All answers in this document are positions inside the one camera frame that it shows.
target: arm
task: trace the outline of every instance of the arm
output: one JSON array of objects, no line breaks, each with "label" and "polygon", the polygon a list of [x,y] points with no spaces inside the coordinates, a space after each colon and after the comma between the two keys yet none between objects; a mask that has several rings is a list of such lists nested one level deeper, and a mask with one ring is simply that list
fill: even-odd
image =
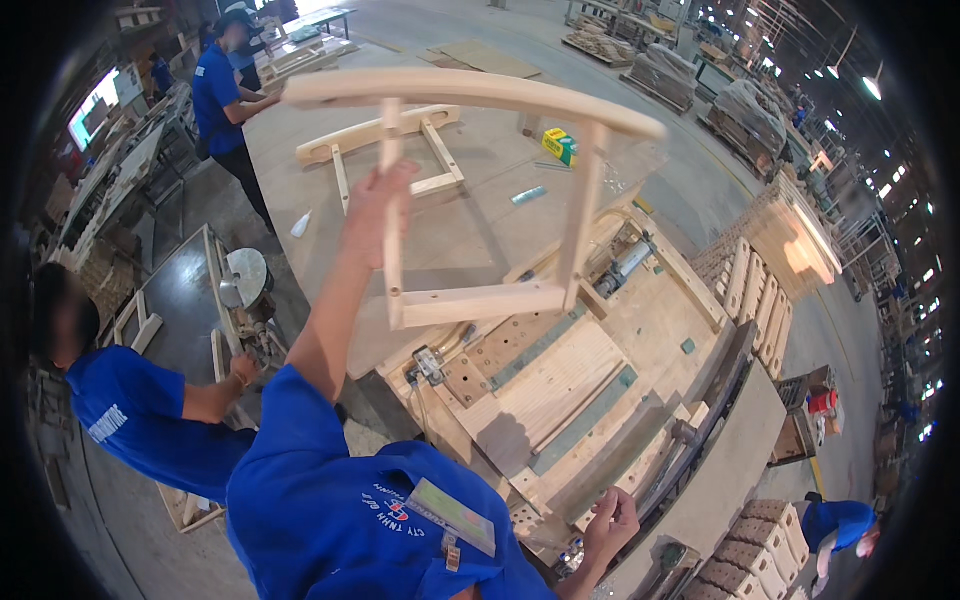
[{"label": "arm", "polygon": [[596,517],[584,532],[584,561],[554,588],[561,600],[587,600],[616,553],[640,530],[633,497],[617,487],[607,489],[590,511]]},{"label": "arm", "polygon": [[830,571],[830,556],[833,554],[833,548],[837,545],[837,531],[826,536],[820,542],[820,548],[817,549],[817,575],[821,579],[827,577]]},{"label": "arm", "polygon": [[405,224],[410,179],[419,170],[416,163],[402,159],[386,175],[373,172],[353,186],[340,250],[313,301],[306,327],[287,355],[286,364],[293,365],[331,404],[336,404],[344,387],[360,301],[373,269],[383,266],[387,205],[391,200],[400,203],[401,223]]},{"label": "arm", "polygon": [[238,85],[237,88],[240,90],[241,102],[260,102],[261,100],[267,99],[267,96],[258,94],[255,91],[250,91],[242,85]]},{"label": "arm", "polygon": [[183,415],[187,420],[215,424],[240,399],[244,389],[260,375],[260,369],[248,354],[230,360],[230,375],[223,381],[204,387],[187,384],[183,390]]},{"label": "arm", "polygon": [[240,87],[240,99],[234,100],[232,103],[224,107],[224,113],[227,115],[230,123],[233,125],[238,125],[253,118],[255,115],[262,112],[264,109],[273,106],[274,104],[280,101],[280,95],[274,94],[273,96],[267,96],[263,100],[254,102],[253,104],[240,104],[240,100],[243,100],[244,92],[253,94],[253,92]]}]

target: hand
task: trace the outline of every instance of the hand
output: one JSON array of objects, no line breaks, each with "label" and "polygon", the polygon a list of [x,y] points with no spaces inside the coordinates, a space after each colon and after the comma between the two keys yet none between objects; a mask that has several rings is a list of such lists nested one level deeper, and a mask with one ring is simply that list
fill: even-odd
[{"label": "hand", "polygon": [[384,175],[376,170],[350,190],[347,221],[340,234],[341,252],[349,253],[370,269],[383,267],[383,232],[387,206],[396,202],[400,213],[400,236],[407,233],[410,179],[420,170],[416,162],[401,158]]},{"label": "hand", "polygon": [[606,570],[616,553],[640,531],[636,504],[632,496],[613,486],[590,511],[596,516],[584,532],[584,562]]},{"label": "hand", "polygon": [[829,576],[824,575],[823,577],[817,575],[813,578],[813,590],[810,592],[814,598],[819,596],[824,592],[824,589],[827,588],[827,582],[830,580]]},{"label": "hand", "polygon": [[240,379],[240,383],[243,384],[243,387],[246,388],[260,376],[260,365],[258,365],[256,359],[247,352],[230,359],[230,374],[236,375]]}]

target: worker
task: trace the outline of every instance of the worker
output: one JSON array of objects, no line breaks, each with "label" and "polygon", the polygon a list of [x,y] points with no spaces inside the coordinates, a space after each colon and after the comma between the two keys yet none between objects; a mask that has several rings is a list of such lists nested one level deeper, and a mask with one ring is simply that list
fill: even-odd
[{"label": "worker", "polygon": [[156,52],[150,55],[150,62],[153,64],[150,68],[150,75],[156,82],[156,91],[159,92],[159,94],[155,93],[154,97],[158,101],[163,100],[174,85],[174,76],[170,74],[170,65],[167,64],[167,61]]},{"label": "worker", "polygon": [[280,101],[280,95],[263,96],[233,79],[233,68],[227,52],[247,43],[247,25],[243,11],[225,14],[214,27],[214,43],[197,61],[193,77],[193,110],[197,117],[200,139],[197,156],[212,156],[231,175],[240,180],[247,199],[267,230],[276,235],[274,222],[263,201],[260,183],[253,170],[247,140],[243,135],[245,121]]},{"label": "worker", "polygon": [[799,105],[797,107],[797,112],[793,115],[794,129],[799,129],[800,125],[804,122],[805,118],[806,118],[806,107],[804,105]]},{"label": "worker", "polygon": [[30,351],[42,368],[64,373],[90,438],[151,479],[226,503],[227,481],[256,433],[223,419],[259,376],[256,361],[235,356],[226,379],[199,387],[130,348],[95,349],[99,331],[97,305],[80,279],[57,263],[40,267]]},{"label": "worker", "polygon": [[[261,598],[586,599],[639,530],[626,492],[610,488],[595,503],[583,563],[551,592],[524,558],[507,505],[479,475],[416,441],[349,456],[333,406],[360,303],[383,267],[387,205],[398,204],[405,230],[418,170],[402,159],[350,190],[339,250],[230,478],[228,537]],[[410,501],[418,485],[442,505],[432,519]],[[438,524],[458,520],[475,525],[472,541]]]},{"label": "worker", "polygon": [[243,77],[243,79],[240,80],[241,87],[245,87],[250,91],[260,91],[262,85],[260,84],[260,75],[256,72],[256,59],[254,56],[261,50],[267,51],[267,54],[271,53],[266,43],[262,41],[259,43],[252,42],[255,36],[263,33],[264,28],[254,27],[250,14],[244,9],[226,11],[222,18],[229,19],[234,23],[243,24],[243,35],[238,35],[236,39],[237,43],[231,46],[227,53],[227,59],[230,61],[230,66],[232,66],[235,71],[239,71]]},{"label": "worker", "polygon": [[869,558],[880,538],[880,523],[874,509],[863,502],[826,502],[816,492],[808,493],[806,499],[810,505],[804,512],[801,529],[810,552],[817,555],[812,589],[813,597],[817,597],[827,587],[830,557],[855,545],[857,557]]},{"label": "worker", "polygon": [[200,40],[200,54],[206,52],[217,39],[217,37],[210,31],[211,26],[212,23],[209,21],[204,21],[200,26],[200,30],[197,32],[197,39]]}]

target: printed logo on shirt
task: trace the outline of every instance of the printed logo on shirt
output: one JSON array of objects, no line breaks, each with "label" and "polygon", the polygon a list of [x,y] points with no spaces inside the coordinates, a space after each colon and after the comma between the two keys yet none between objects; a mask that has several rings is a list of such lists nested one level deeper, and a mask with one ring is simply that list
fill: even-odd
[{"label": "printed logo on shirt", "polygon": [[376,520],[379,521],[381,525],[397,533],[406,533],[412,538],[423,538],[426,536],[426,533],[422,529],[404,524],[410,519],[410,514],[406,512],[406,505],[404,504],[406,497],[380,484],[373,484],[373,488],[384,494],[386,498],[382,501],[377,501],[368,493],[361,493],[360,495],[364,504],[369,506],[372,511],[377,511]]},{"label": "printed logo on shirt", "polygon": [[116,404],[109,407],[102,417],[93,426],[89,428],[90,437],[97,444],[117,432],[123,424],[127,422],[127,416],[123,414]]}]

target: pallet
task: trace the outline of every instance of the pallet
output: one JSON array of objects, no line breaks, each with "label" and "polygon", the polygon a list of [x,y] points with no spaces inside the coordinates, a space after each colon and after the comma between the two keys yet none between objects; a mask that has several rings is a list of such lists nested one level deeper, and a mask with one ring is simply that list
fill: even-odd
[{"label": "pallet", "polygon": [[568,40],[568,39],[561,39],[561,42],[564,44],[564,46],[569,46],[570,48],[573,48],[574,50],[578,50],[578,51],[586,54],[587,56],[591,57],[591,58],[594,59],[594,60],[599,60],[600,62],[603,62],[604,64],[606,64],[606,65],[607,65],[609,68],[611,68],[611,69],[622,69],[622,68],[624,68],[624,67],[632,66],[632,65],[634,64],[634,62],[633,62],[632,60],[626,60],[626,59],[624,59],[624,60],[610,60],[610,59],[608,59],[607,57],[601,57],[601,56],[598,55],[598,54],[593,54],[593,53],[590,52],[590,50],[588,50],[587,48],[584,48],[584,47],[581,46],[580,44],[578,44],[578,43],[576,43],[576,42],[574,42],[574,41],[570,41],[570,40]]},{"label": "pallet", "polygon": [[634,86],[634,87],[637,87],[637,88],[639,88],[639,90],[640,90],[641,92],[647,94],[648,96],[653,96],[653,97],[656,98],[657,100],[660,100],[662,103],[666,104],[669,108],[672,108],[672,109],[676,110],[676,111],[677,111],[677,114],[679,114],[679,115],[681,115],[681,116],[687,114],[687,113],[690,111],[690,109],[693,108],[693,103],[692,103],[692,102],[690,103],[690,106],[684,108],[684,107],[680,106],[679,104],[677,104],[676,102],[670,100],[669,98],[667,98],[667,97],[664,96],[663,94],[661,94],[661,93],[659,93],[658,91],[656,91],[653,87],[650,87],[649,85],[645,84],[644,82],[642,82],[641,80],[637,79],[637,78],[634,77],[633,75],[630,75],[629,73],[624,73],[624,74],[620,75],[620,81],[621,81],[621,82],[625,82],[625,83],[627,83],[627,84],[629,84],[629,85],[632,85],[632,86]]}]

